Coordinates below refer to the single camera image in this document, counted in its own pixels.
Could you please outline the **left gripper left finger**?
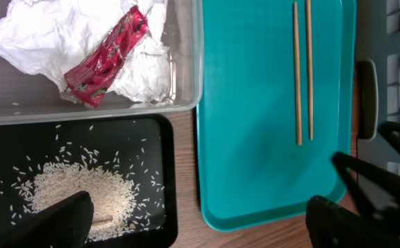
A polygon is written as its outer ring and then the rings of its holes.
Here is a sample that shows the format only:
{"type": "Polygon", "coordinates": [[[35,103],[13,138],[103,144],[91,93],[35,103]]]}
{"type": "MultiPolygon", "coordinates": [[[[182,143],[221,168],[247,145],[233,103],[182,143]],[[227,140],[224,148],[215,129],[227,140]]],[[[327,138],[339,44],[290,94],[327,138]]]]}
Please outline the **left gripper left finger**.
{"type": "Polygon", "coordinates": [[[90,194],[77,192],[0,236],[0,247],[82,247],[94,215],[90,194]]]}

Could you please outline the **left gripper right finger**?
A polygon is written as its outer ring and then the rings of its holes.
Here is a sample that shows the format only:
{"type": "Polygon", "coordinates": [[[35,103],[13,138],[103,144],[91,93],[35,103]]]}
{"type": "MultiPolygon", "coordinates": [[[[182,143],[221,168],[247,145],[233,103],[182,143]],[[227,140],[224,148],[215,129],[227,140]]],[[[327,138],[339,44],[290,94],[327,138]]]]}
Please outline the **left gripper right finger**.
{"type": "Polygon", "coordinates": [[[307,201],[306,227],[316,248],[400,248],[397,225],[356,215],[323,196],[307,201]]]}

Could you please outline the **red snack wrapper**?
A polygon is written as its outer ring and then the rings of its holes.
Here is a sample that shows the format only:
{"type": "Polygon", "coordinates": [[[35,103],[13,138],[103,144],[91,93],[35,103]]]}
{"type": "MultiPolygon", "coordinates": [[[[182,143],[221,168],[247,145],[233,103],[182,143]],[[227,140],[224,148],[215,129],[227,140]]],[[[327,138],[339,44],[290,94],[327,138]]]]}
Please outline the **red snack wrapper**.
{"type": "Polygon", "coordinates": [[[66,96],[96,108],[111,87],[128,54],[148,33],[148,20],[132,6],[103,41],[76,67],[64,74],[66,96]]]}

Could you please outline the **wooden chopstick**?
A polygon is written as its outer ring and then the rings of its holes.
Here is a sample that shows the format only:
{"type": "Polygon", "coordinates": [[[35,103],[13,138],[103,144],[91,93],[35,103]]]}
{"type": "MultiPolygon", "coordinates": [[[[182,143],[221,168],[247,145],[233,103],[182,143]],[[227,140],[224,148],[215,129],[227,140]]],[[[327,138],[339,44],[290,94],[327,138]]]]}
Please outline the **wooden chopstick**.
{"type": "Polygon", "coordinates": [[[308,120],[309,136],[314,138],[314,90],[313,90],[313,52],[312,52],[312,10],[311,0],[306,0],[306,41],[308,59],[308,120]]]}
{"type": "Polygon", "coordinates": [[[301,146],[303,142],[302,131],[302,107],[301,107],[301,73],[300,73],[300,51],[299,51],[299,20],[298,4],[296,1],[292,4],[293,11],[293,41],[294,41],[294,85],[296,102],[296,131],[297,145],[301,146]]]}

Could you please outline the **white napkin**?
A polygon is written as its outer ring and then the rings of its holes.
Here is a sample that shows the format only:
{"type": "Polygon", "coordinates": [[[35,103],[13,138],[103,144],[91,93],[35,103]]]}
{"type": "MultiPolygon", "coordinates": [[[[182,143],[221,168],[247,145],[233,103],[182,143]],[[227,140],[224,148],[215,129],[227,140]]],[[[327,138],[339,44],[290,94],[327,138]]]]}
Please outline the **white napkin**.
{"type": "Polygon", "coordinates": [[[64,75],[138,7],[149,31],[129,53],[109,92],[134,102],[161,101],[169,92],[169,47],[161,41],[167,1],[12,0],[0,19],[0,56],[25,74],[42,74],[65,92],[64,75]]]}

